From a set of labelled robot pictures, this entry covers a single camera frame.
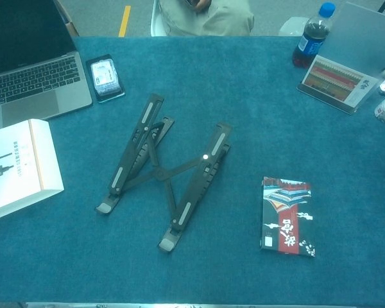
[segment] foldable laptop stand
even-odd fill
[[[155,147],[171,128],[174,120],[164,117],[161,122],[153,124],[163,101],[164,98],[156,94],[150,96],[108,186],[109,194],[96,207],[96,210],[102,214],[109,214],[118,204],[123,193],[133,186],[152,178],[164,182],[171,222],[158,246],[165,252],[171,252],[187,226],[195,207],[203,198],[217,173],[222,158],[230,148],[227,139],[232,128],[227,124],[218,123],[208,148],[201,157],[171,170],[164,169],[158,162]],[[148,158],[151,160],[153,171],[137,176]],[[176,205],[171,178],[192,167],[196,167],[196,171],[189,182],[187,191]]]

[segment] silver laptop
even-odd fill
[[[0,128],[92,104],[53,0],[0,0]]]

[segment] bottle label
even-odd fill
[[[298,44],[298,48],[305,55],[316,55],[318,50],[323,44],[323,39],[315,40],[313,38],[306,38],[305,35],[302,35],[301,40]]]

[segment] plastic bottle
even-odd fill
[[[293,63],[297,67],[308,68],[314,60],[318,50],[327,38],[332,26],[331,16],[335,5],[324,3],[317,16],[311,17],[305,24],[304,34],[293,52]]]

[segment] laptop touchpad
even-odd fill
[[[59,113],[54,91],[40,93],[3,105],[3,126],[28,119],[45,119]]]

